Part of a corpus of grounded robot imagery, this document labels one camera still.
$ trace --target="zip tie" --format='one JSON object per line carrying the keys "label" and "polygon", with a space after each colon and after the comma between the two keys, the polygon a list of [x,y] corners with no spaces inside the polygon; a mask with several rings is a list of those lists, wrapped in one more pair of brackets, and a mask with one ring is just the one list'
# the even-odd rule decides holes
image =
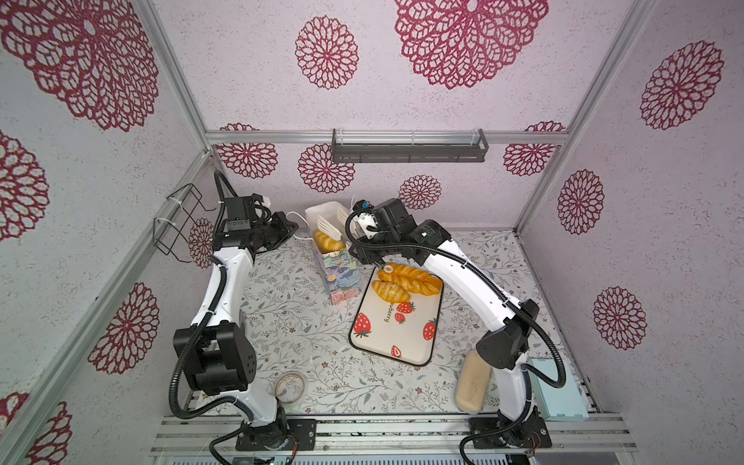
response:
{"label": "zip tie", "polygon": [[171,225],[172,225],[172,226],[173,226],[174,228],[176,227],[176,224],[175,224],[174,222],[170,221],[170,220],[169,220],[168,218],[161,218],[161,217],[157,217],[157,218],[155,218],[155,219],[159,219],[159,220],[161,220],[161,221],[166,221],[166,222],[169,222],[169,223],[170,223],[170,224],[171,224]]}

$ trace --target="aluminum rail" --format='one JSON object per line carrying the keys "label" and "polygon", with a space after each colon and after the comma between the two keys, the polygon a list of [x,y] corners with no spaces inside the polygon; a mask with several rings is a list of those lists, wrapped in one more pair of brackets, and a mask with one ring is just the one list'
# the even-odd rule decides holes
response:
{"label": "aluminum rail", "polygon": [[[165,80],[169,82],[184,112],[186,123],[201,148],[200,153],[176,186],[181,187],[194,182],[204,166],[208,164],[221,166],[221,162],[218,158],[211,156],[211,145],[207,142],[201,115],[152,2],[132,0],[132,6],[158,57],[162,76],[165,76]],[[154,216],[172,219],[178,210],[177,203],[166,201],[157,213],[154,213]],[[161,222],[156,233],[161,233],[161,228],[165,228],[166,224],[166,222]],[[78,363],[87,357],[103,328],[111,321],[136,278],[142,273],[155,252],[152,233],[152,223],[148,221],[142,235],[103,287],[96,301],[88,308],[67,341],[57,351],[16,417],[3,431],[0,437],[0,464],[21,463],[33,442],[39,437],[47,420],[54,415],[54,409],[60,401],[60,396],[64,394],[65,387]]]}
{"label": "aluminum rail", "polygon": [[[194,182],[202,168],[211,164],[211,159],[208,153],[198,154],[178,186]],[[178,203],[165,201],[154,216],[173,219],[178,211]],[[165,221],[161,222],[156,233],[160,234],[167,224]],[[114,317],[155,250],[152,222],[148,221],[147,227],[124,261],[116,268],[72,334],[57,351],[49,367],[44,370],[16,418],[3,431],[0,437],[0,464],[19,464],[25,459],[47,420],[54,416],[54,409],[65,393],[75,368],[88,356],[103,328]]]}
{"label": "aluminum rail", "polygon": [[[567,132],[484,131],[489,144],[563,144]],[[207,131],[209,144],[330,144],[327,131]],[[338,144],[472,144],[477,131],[345,131]]]}
{"label": "aluminum rail", "polygon": [[[494,414],[479,415],[493,417]],[[469,434],[465,414],[389,414],[389,415],[299,415],[292,419],[315,419],[315,449],[302,455],[346,454],[432,454],[457,452],[460,441]],[[197,455],[217,436],[235,430],[240,417],[201,416],[192,420],[165,417],[155,437],[151,457]],[[546,422],[553,447],[539,454],[561,452],[637,452],[638,448],[619,414],[589,414],[583,422]],[[220,445],[223,455],[250,456],[253,452],[235,450],[235,440]],[[527,449],[466,448],[468,455],[509,454]],[[288,455],[291,452],[271,452]]]}
{"label": "aluminum rail", "polygon": [[530,224],[540,209],[540,206],[545,201],[548,192],[555,185],[558,175],[562,172],[565,163],[571,155],[571,151],[586,132],[603,97],[612,86],[615,77],[620,73],[633,45],[641,37],[641,33],[644,31],[646,23],[651,17],[651,12],[656,2],[657,0],[634,0],[628,9],[620,25],[620,29],[618,29],[615,38],[612,40],[612,44],[610,44],[605,54],[602,64],[579,104],[579,109],[568,125],[568,139],[548,160],[545,171],[519,215],[519,219],[515,225],[517,236]]}
{"label": "aluminum rail", "polygon": [[168,41],[155,6],[150,0],[131,0],[131,3],[140,19],[142,28],[147,34],[147,38],[150,40],[150,44],[153,46],[155,55],[158,57],[160,70],[170,81],[173,93],[176,95],[176,101],[179,102],[181,110],[184,112],[191,132],[201,144],[202,149],[209,150],[209,143],[205,137],[204,120],[193,99],[178,59],[176,59],[176,54],[173,53],[173,47]]}

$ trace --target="electronic cable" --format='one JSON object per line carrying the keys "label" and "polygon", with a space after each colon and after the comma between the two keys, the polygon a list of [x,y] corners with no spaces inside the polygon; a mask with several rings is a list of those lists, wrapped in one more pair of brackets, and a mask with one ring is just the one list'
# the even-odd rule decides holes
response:
{"label": "electronic cable", "polygon": [[450,260],[454,260],[458,262],[463,268],[467,268],[470,270],[474,275],[478,276],[501,300],[501,302],[504,303],[507,307],[509,307],[510,310],[514,312],[516,316],[518,316],[521,320],[523,320],[527,325],[529,325],[535,333],[540,336],[540,338],[543,340],[545,345],[548,346],[548,349],[551,352],[551,355],[553,356],[553,360],[555,361],[556,368],[558,370],[558,380],[551,379],[548,375],[541,372],[539,369],[535,368],[532,365],[524,364],[522,365],[522,372],[525,377],[525,385],[527,386],[527,401],[525,402],[525,408],[522,411],[522,414],[519,415],[519,417],[514,420],[512,423],[510,423],[508,426],[505,426],[502,429],[494,430],[491,432],[485,432],[480,434],[471,434],[470,436],[466,436],[462,442],[460,443],[460,454],[462,455],[462,458],[468,463],[468,465],[473,465],[473,462],[465,455],[464,447],[465,444],[470,442],[471,440],[478,439],[480,437],[488,437],[493,436],[497,434],[503,434],[507,431],[510,431],[511,429],[514,429],[519,424],[521,424],[530,411],[530,404],[531,404],[531,398],[532,398],[532,388],[531,383],[529,379],[529,374],[527,371],[530,371],[535,374],[538,378],[540,378],[542,381],[544,381],[549,386],[552,386],[554,388],[562,388],[565,385],[566,375],[565,375],[565,366],[563,364],[563,360],[560,356],[560,353],[558,352],[557,347],[551,340],[551,337],[540,327],[539,324],[537,324],[536,321],[532,319],[532,317],[525,312],[523,309],[516,306],[514,303],[512,303],[509,299],[507,299],[506,295],[502,292],[501,289],[499,289],[498,286],[490,279],[488,278],[480,269],[478,269],[477,266],[469,262],[467,259],[459,257],[455,254],[452,254],[450,252],[431,247],[426,246],[424,244],[419,243],[392,243],[392,244],[366,244],[358,239],[356,239],[351,234],[351,222],[354,218],[356,218],[358,215],[362,213],[369,213],[373,214],[373,211],[370,208],[360,208],[359,210],[352,211],[349,214],[349,217],[346,219],[346,225],[345,225],[345,231],[346,236],[351,241],[352,244],[354,244],[357,247],[360,248],[366,248],[367,250],[390,250],[390,249],[402,249],[402,248],[415,248],[418,250],[425,250],[432,254],[439,254],[443,257],[449,258]]}

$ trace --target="floor surface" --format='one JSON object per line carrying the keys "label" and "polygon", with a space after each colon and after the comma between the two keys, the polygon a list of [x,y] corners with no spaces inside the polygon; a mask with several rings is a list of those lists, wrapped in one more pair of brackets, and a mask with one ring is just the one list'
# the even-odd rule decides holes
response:
{"label": "floor surface", "polygon": [[[499,286],[540,305],[537,321],[567,359],[513,233],[456,231],[452,238]],[[362,267],[363,285],[372,269]],[[266,388],[273,390],[283,373],[302,373],[307,392],[290,408],[296,414],[459,412],[454,402],[455,387],[465,354],[486,332],[469,305],[446,287],[434,355],[427,366],[414,368],[350,346],[348,334],[359,299],[330,304],[307,241],[291,239],[278,250],[260,255],[243,291],[241,312],[246,319],[246,335],[258,357],[257,377]],[[534,333],[529,342],[530,357],[550,356],[545,343]],[[572,366],[571,372],[590,408],[591,400]],[[208,400],[196,395],[192,407]],[[484,411],[497,409],[498,391],[492,378]],[[234,414],[234,407],[223,404],[213,414]]]}

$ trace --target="metal bracket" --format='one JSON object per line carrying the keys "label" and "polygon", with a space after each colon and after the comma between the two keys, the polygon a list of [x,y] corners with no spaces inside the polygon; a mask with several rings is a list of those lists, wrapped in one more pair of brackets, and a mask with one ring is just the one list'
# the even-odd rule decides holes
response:
{"label": "metal bracket", "polygon": [[331,138],[335,163],[482,163],[486,161],[488,141],[482,129],[470,144],[417,144],[415,132],[410,144],[337,144],[336,130]]}

